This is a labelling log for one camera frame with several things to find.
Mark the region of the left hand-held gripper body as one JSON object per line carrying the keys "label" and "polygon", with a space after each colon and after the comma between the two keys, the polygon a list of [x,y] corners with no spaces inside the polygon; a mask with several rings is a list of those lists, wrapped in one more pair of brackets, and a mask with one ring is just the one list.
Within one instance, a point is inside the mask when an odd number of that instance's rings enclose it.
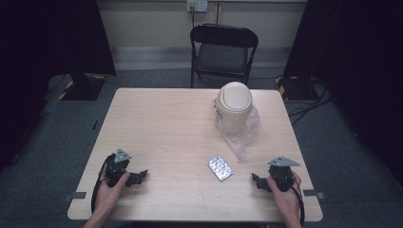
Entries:
{"label": "left hand-held gripper body", "polygon": [[109,187],[115,186],[120,177],[126,172],[125,169],[131,158],[132,156],[121,148],[118,148],[115,153],[106,158],[105,178]]}

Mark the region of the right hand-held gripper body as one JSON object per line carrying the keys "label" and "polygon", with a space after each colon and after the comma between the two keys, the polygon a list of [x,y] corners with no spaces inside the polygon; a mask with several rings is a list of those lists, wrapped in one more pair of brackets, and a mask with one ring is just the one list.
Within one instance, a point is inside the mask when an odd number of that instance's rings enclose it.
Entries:
{"label": "right hand-held gripper body", "polygon": [[277,157],[268,164],[270,165],[269,174],[278,189],[282,192],[288,191],[295,182],[291,167],[300,166],[300,163],[285,157]]}

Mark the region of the black curtain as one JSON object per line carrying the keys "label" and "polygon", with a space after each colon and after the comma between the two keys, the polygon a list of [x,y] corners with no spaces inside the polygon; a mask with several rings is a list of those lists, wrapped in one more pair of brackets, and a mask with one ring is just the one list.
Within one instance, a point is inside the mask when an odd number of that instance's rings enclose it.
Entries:
{"label": "black curtain", "polygon": [[43,110],[49,80],[114,75],[97,0],[0,0],[0,171]]}
{"label": "black curtain", "polygon": [[403,0],[307,0],[284,75],[325,80],[403,186]]}

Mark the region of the silver blister pack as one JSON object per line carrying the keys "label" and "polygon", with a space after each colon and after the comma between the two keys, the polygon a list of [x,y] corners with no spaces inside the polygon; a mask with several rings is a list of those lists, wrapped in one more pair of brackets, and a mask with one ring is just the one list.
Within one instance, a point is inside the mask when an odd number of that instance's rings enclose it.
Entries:
{"label": "silver blister pack", "polygon": [[207,166],[215,174],[219,181],[225,181],[234,172],[222,156],[216,156],[207,162]]}

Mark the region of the white wall outlet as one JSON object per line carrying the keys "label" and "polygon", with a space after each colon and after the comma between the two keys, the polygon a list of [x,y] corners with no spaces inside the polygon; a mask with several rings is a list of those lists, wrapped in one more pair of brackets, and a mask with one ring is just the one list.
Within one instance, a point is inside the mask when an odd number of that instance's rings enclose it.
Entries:
{"label": "white wall outlet", "polygon": [[207,12],[207,0],[186,0],[186,10],[188,12]]}

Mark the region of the grey tape strip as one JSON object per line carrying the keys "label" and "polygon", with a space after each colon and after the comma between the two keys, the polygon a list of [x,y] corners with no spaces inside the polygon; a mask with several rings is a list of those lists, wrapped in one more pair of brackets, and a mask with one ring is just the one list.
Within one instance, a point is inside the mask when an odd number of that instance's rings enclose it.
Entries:
{"label": "grey tape strip", "polygon": [[63,201],[71,202],[76,199],[84,199],[86,197],[86,192],[73,192],[70,194],[66,194],[63,197]]}
{"label": "grey tape strip", "polygon": [[319,200],[323,200],[326,198],[324,192],[318,192],[315,189],[304,189],[303,194],[305,197],[317,197]]}

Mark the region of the black folding chair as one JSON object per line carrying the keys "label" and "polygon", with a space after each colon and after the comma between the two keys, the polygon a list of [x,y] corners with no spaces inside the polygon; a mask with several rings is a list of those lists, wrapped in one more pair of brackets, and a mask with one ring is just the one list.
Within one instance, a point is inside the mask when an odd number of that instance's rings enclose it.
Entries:
{"label": "black folding chair", "polygon": [[249,28],[201,24],[190,31],[191,87],[198,77],[214,75],[248,84],[259,37]]}

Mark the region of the black striped stand base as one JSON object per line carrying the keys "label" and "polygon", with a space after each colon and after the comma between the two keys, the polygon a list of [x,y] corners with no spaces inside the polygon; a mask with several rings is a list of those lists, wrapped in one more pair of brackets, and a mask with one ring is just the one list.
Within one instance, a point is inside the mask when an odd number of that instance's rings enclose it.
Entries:
{"label": "black striped stand base", "polygon": [[299,77],[279,76],[275,79],[275,86],[283,100],[302,101],[317,100],[318,95],[310,81],[299,79]]}
{"label": "black striped stand base", "polygon": [[87,76],[84,73],[72,74],[71,79],[59,96],[60,100],[96,101],[106,82],[106,76]]}

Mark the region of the person's right hand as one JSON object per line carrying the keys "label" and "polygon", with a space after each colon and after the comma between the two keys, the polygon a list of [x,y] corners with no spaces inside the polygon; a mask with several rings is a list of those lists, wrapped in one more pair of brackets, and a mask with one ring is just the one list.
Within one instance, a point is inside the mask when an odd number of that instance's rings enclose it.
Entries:
{"label": "person's right hand", "polygon": [[286,218],[299,219],[299,202],[296,193],[292,189],[281,192],[271,177],[267,178],[267,183],[272,189],[275,203],[283,220]]}

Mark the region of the clear plastic bag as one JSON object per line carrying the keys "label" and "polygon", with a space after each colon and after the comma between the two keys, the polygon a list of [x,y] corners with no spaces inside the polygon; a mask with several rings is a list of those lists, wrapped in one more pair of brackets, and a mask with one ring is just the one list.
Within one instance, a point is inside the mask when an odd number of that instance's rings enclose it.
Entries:
{"label": "clear plastic bag", "polygon": [[218,98],[210,103],[210,110],[216,128],[227,141],[235,156],[241,160],[246,155],[246,147],[259,133],[258,110],[251,104],[245,111],[233,113],[220,107]]}

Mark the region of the person's left hand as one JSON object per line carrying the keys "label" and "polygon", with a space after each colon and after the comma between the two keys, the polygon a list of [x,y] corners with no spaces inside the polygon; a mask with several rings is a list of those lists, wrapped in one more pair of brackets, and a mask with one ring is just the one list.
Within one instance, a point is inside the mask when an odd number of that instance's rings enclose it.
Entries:
{"label": "person's left hand", "polygon": [[101,182],[97,193],[95,211],[93,213],[94,217],[103,220],[109,217],[129,177],[128,173],[124,173],[113,187],[110,187],[106,180]]}

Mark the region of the beige swing-lid trash bin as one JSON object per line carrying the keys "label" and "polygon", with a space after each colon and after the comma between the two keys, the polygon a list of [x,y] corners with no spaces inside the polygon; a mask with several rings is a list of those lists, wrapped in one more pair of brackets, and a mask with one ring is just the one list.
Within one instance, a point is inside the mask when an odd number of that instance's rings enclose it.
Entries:
{"label": "beige swing-lid trash bin", "polygon": [[224,85],[216,98],[218,128],[227,135],[239,134],[245,128],[252,103],[252,93],[245,84],[231,82]]}

